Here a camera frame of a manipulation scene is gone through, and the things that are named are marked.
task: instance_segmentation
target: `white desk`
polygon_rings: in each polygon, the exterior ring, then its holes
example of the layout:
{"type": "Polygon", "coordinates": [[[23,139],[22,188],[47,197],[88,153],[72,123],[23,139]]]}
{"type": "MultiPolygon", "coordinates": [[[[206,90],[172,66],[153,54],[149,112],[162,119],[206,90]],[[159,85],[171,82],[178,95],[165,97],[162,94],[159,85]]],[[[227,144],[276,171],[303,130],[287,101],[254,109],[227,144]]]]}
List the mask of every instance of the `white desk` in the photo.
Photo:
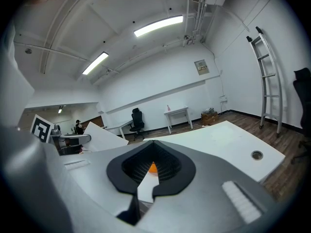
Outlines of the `white desk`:
{"type": "Polygon", "coordinates": [[[257,182],[264,181],[285,158],[264,141],[228,121],[195,131],[145,139],[148,140],[175,143],[218,156],[257,182]],[[263,158],[253,159],[254,151],[260,151],[263,158]]]}
{"type": "Polygon", "coordinates": [[[170,111],[164,112],[164,115],[166,117],[167,127],[169,129],[170,134],[172,133],[171,132],[172,123],[171,123],[170,116],[174,115],[174,114],[181,113],[181,112],[185,112],[186,113],[188,124],[190,124],[190,127],[193,129],[192,122],[190,120],[189,113],[188,113],[188,106],[185,106],[185,107],[182,107],[182,108],[179,108],[179,109],[175,109],[175,110],[170,110],[170,111]]]}
{"type": "Polygon", "coordinates": [[[114,130],[114,129],[119,129],[120,130],[120,133],[123,137],[123,139],[125,139],[125,136],[123,134],[123,130],[122,128],[128,124],[131,124],[133,123],[133,120],[127,120],[127,121],[123,121],[123,122],[120,122],[120,123],[116,123],[116,125],[112,126],[112,127],[108,127],[108,128],[105,128],[105,130],[114,130]]]}

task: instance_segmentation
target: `wooden floor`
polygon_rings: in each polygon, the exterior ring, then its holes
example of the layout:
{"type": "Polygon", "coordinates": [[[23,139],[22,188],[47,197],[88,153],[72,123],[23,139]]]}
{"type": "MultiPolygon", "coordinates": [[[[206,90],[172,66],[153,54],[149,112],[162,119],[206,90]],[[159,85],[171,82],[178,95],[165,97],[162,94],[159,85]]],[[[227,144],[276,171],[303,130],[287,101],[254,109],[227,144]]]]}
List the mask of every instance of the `wooden floor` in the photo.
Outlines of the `wooden floor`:
{"type": "MultiPolygon", "coordinates": [[[[280,137],[276,137],[276,124],[265,122],[264,128],[259,129],[259,119],[237,114],[234,112],[228,112],[219,116],[218,122],[229,121],[240,128],[250,132],[254,136],[263,140],[267,144],[271,145],[276,150],[285,155],[283,163],[266,179],[263,186],[267,191],[277,200],[282,201],[291,194],[293,194],[309,167],[308,157],[299,159],[294,165],[291,164],[291,159],[295,155],[299,155],[304,152],[303,147],[298,148],[299,141],[303,140],[302,134],[282,127],[280,137]]],[[[193,123],[193,130],[201,129],[201,121],[193,123]]],[[[172,134],[183,133],[190,131],[188,124],[179,125],[172,128],[172,134]]],[[[145,133],[145,138],[159,137],[169,135],[168,129],[158,130],[145,133]]],[[[126,135],[129,144],[142,141],[142,137],[138,137],[136,141],[133,135],[126,135]]]]}

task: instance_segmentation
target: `aluminum ladder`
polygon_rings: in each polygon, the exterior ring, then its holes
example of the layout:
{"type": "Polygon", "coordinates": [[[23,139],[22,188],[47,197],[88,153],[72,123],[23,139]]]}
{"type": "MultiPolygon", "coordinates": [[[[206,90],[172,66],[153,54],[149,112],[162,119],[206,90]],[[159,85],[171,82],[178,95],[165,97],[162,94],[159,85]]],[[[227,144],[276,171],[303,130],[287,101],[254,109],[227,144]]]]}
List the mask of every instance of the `aluminum ladder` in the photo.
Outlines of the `aluminum ladder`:
{"type": "Polygon", "coordinates": [[[254,52],[258,67],[260,69],[261,72],[261,86],[262,86],[262,112],[261,112],[261,120],[260,120],[260,126],[259,128],[262,129],[263,124],[264,124],[264,120],[265,117],[273,117],[275,119],[277,119],[277,137],[279,137],[280,131],[281,131],[281,126],[282,126],[282,117],[283,117],[283,98],[282,98],[282,87],[281,87],[281,80],[280,80],[280,76],[275,64],[275,60],[274,57],[272,55],[271,49],[267,43],[267,40],[264,37],[264,34],[262,32],[262,30],[259,27],[256,27],[257,31],[258,31],[258,36],[252,40],[251,37],[247,36],[247,40],[254,52]],[[267,54],[263,55],[263,56],[259,56],[259,52],[257,50],[256,44],[262,42],[267,50],[267,54]],[[270,73],[270,74],[265,74],[264,73],[264,69],[263,69],[263,64],[262,64],[262,60],[266,57],[270,57],[271,60],[271,64],[274,70],[274,73],[270,73]],[[271,78],[271,77],[276,77],[277,79],[277,89],[278,89],[278,94],[275,95],[268,95],[267,94],[267,84],[266,84],[266,79],[267,78],[271,78]],[[267,98],[278,98],[278,115],[272,115],[272,114],[268,114],[266,113],[266,108],[267,108],[267,98]]]}

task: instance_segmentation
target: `white wall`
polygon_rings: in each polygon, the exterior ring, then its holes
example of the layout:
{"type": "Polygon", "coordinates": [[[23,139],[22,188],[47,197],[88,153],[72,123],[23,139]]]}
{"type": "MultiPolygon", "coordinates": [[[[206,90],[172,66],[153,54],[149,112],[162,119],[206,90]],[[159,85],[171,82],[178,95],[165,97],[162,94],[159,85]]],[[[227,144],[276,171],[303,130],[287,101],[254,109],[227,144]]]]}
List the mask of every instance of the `white wall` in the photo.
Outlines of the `white wall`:
{"type": "Polygon", "coordinates": [[[72,109],[72,122],[75,124],[76,120],[85,122],[95,117],[99,117],[100,114],[97,112],[96,104],[97,103],[87,103],[81,105],[79,108],[72,109]]]}
{"type": "MultiPolygon", "coordinates": [[[[261,115],[260,72],[254,54],[246,40],[258,35],[260,27],[280,71],[283,89],[283,122],[300,127],[302,107],[293,87],[294,71],[310,68],[310,43],[300,22],[285,0],[226,0],[224,7],[238,15],[249,28],[248,32],[237,20],[218,8],[218,13],[206,43],[216,56],[216,64],[223,72],[229,109],[261,115]]],[[[271,63],[265,62],[267,73],[271,63]]],[[[271,94],[276,80],[269,79],[271,94]]],[[[268,99],[267,112],[277,115],[277,99],[268,99]]]]}
{"type": "Polygon", "coordinates": [[[66,74],[22,71],[23,75],[35,89],[26,108],[98,102],[99,93],[88,80],[76,81],[66,74]]]}
{"type": "Polygon", "coordinates": [[[71,134],[71,129],[73,129],[71,112],[62,111],[62,113],[59,114],[58,109],[23,113],[18,123],[20,129],[23,131],[29,131],[36,114],[51,123],[59,124],[62,134],[71,134]]]}
{"type": "MultiPolygon", "coordinates": [[[[104,124],[110,127],[131,118],[132,109],[143,112],[145,130],[166,126],[163,112],[189,107],[191,119],[214,107],[220,112],[219,96],[222,85],[212,53],[200,43],[178,47],[168,53],[159,53],[117,75],[102,87],[101,105],[104,124]],[[199,75],[194,62],[205,59],[209,73],[199,75]]],[[[187,121],[184,115],[175,115],[172,123],[187,121]]]]}

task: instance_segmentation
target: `round hole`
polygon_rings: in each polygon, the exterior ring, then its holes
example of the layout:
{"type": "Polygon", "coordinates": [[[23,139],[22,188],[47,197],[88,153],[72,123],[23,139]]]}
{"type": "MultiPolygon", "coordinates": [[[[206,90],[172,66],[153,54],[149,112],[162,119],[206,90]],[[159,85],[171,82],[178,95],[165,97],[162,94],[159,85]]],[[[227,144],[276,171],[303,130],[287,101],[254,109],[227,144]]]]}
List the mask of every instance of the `round hole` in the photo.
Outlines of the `round hole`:
{"type": "Polygon", "coordinates": [[[252,152],[251,156],[254,160],[259,161],[263,158],[263,153],[260,151],[254,151],[252,152]]]}

